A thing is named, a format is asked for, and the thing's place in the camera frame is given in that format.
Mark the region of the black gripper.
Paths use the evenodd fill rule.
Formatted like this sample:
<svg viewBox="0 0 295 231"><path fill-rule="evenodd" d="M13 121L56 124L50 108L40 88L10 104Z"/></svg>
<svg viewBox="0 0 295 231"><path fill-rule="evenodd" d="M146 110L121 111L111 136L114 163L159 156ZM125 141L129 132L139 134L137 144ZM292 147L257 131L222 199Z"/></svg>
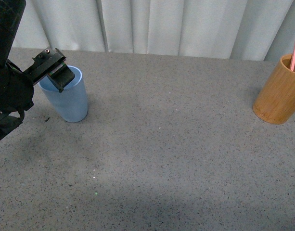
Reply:
<svg viewBox="0 0 295 231"><path fill-rule="evenodd" d="M75 78L75 74L65 64L66 57L57 48L45 48L36 57L34 63L24 71L27 78L35 85L47 77L59 92Z"/></svg>

